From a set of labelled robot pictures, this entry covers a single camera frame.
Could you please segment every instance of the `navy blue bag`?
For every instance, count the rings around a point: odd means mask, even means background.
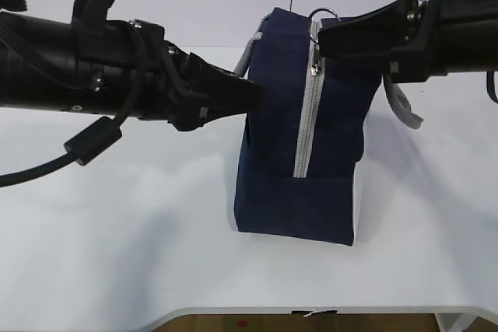
[[[275,9],[260,31],[248,78],[265,94],[247,116],[238,229],[351,246],[353,177],[381,77],[322,59],[306,17]]]

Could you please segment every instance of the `black cable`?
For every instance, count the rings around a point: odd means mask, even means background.
[[[114,23],[118,26],[123,26],[124,29],[128,31],[128,34],[132,39],[132,43],[136,51],[136,57],[139,63],[139,66],[137,67],[137,70],[135,72],[132,87],[130,88],[130,93],[125,100],[123,107],[113,119],[116,125],[120,127],[128,119],[133,111],[133,108],[136,105],[137,100],[139,99],[139,95],[142,90],[142,84],[147,73],[148,58],[145,42],[135,26],[124,21],[113,21],[110,23]],[[49,163],[45,163],[32,169],[0,176],[0,187],[11,187],[17,184],[41,178],[43,176],[59,171],[60,169],[70,165],[75,161],[76,156],[69,152],[57,159],[54,159],[53,161],[50,161]]]
[[[21,171],[19,173],[2,175],[0,176],[0,187],[11,187],[41,178],[48,174],[52,174],[73,162],[75,162],[75,156],[67,153],[58,159],[54,159],[49,163],[45,163],[32,169]]]
[[[140,92],[142,91],[142,85],[146,79],[147,74],[148,54],[146,44],[135,26],[131,25],[130,23],[126,23],[125,21],[110,21],[109,24],[123,26],[124,29],[128,31],[128,34],[132,39],[132,43],[135,47],[135,56],[138,66],[135,72],[132,87],[130,88],[130,93],[125,100],[123,107],[114,118],[114,122],[116,122],[118,126],[121,126],[132,114],[137,100],[139,99]]]
[[[488,89],[489,98],[498,104],[495,88],[495,72],[488,72],[486,75],[486,88]]]
[[[30,64],[38,73],[53,83],[69,89],[88,89],[89,86],[73,85],[74,79],[57,66],[43,58],[31,48],[21,37],[10,30],[8,26],[0,22],[0,42],[10,50],[16,52],[25,62]]]

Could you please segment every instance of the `cable ferrite bead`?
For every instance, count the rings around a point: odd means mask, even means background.
[[[86,166],[122,137],[119,125],[109,117],[101,117],[66,142],[64,148],[76,157],[79,165]]]

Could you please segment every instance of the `gray zipper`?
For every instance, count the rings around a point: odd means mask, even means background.
[[[313,34],[317,39],[321,23],[313,23]],[[297,137],[296,160],[294,163],[294,178],[306,178],[313,150],[314,127],[317,122],[320,107],[321,92],[325,80],[325,59],[320,56],[318,44],[310,42],[310,54],[304,90],[303,108],[299,134]]]

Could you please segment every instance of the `bag pocket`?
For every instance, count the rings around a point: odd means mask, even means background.
[[[297,179],[240,170],[235,219],[241,232],[354,241],[352,178]]]

